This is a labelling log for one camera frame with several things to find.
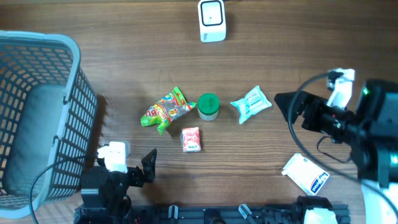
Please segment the white blue pouch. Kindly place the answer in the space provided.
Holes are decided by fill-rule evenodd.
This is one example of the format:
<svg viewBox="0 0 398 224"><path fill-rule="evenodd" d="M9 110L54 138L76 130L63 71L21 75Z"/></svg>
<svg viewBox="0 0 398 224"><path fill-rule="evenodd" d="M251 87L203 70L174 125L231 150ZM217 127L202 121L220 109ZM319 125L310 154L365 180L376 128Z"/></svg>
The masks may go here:
<svg viewBox="0 0 398 224"><path fill-rule="evenodd" d="M290 177L307 195L315 196L330 177L315 163L295 153L282 168L282 175Z"/></svg>

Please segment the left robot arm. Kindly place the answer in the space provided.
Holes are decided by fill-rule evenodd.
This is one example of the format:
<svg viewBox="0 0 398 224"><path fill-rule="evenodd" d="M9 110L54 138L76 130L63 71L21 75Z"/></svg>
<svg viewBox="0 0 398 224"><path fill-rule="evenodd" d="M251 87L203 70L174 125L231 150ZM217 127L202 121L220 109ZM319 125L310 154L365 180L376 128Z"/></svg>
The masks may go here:
<svg viewBox="0 0 398 224"><path fill-rule="evenodd" d="M142 168L128 167L126 172L95 166L81 177L83 204L75 209L74 223L142 223L132 209L129 187L143 187L155 179L157 150L142 160Z"/></svg>

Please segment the teal wet wipes pack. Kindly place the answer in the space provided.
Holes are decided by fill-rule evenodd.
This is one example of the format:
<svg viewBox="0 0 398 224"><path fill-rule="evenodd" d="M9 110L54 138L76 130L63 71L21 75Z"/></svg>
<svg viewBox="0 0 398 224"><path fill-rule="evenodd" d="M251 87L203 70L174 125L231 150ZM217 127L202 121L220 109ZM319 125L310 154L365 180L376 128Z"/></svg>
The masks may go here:
<svg viewBox="0 0 398 224"><path fill-rule="evenodd" d="M230 103L239 111L239 124L243 124L252 115L270 108L272 103L267 99L259 86L255 86L244 98Z"/></svg>

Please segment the green Haribo candy bag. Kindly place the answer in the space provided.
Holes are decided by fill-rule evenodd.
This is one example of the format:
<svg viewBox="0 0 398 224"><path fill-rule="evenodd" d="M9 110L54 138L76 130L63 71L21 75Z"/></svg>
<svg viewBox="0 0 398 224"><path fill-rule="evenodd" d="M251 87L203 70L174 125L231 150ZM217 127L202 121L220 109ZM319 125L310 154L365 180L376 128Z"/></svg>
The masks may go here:
<svg viewBox="0 0 398 224"><path fill-rule="evenodd" d="M196 107L195 102L188 102L176 86L169 94L149 107L141 118L142 126L158 125L160 135L179 117Z"/></svg>

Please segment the red white tissue pack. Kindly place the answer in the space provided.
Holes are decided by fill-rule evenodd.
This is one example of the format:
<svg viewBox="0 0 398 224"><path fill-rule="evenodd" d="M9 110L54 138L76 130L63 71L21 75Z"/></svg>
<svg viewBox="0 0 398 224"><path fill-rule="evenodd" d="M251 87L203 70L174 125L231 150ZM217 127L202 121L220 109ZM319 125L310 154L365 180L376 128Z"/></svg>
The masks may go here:
<svg viewBox="0 0 398 224"><path fill-rule="evenodd" d="M183 128L181 133L183 152L201 151L199 127Z"/></svg>

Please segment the green lid jar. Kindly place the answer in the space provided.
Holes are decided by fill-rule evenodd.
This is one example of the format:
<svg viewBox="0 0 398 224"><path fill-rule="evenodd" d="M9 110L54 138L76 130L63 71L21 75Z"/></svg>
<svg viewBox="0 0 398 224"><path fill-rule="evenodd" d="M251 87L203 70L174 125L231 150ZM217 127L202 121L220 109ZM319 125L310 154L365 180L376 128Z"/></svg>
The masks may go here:
<svg viewBox="0 0 398 224"><path fill-rule="evenodd" d="M214 120L220 110L220 100L212 93L203 94L197 103L199 117L205 121Z"/></svg>

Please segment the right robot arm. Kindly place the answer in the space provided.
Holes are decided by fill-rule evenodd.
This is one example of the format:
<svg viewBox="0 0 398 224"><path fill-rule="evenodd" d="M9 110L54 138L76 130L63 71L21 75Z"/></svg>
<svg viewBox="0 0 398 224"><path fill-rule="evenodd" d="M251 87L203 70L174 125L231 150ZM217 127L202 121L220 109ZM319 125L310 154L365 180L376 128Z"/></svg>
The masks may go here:
<svg viewBox="0 0 398 224"><path fill-rule="evenodd" d="M397 84L366 80L352 112L346 108L351 80L329 79L329 99L306 92L310 83L308 80L297 91L278 93L274 98L294 141L307 152L293 129L297 117L303 116L303 129L349 145L349 159L358 169L355 180L363 186L367 222L397 223Z"/></svg>

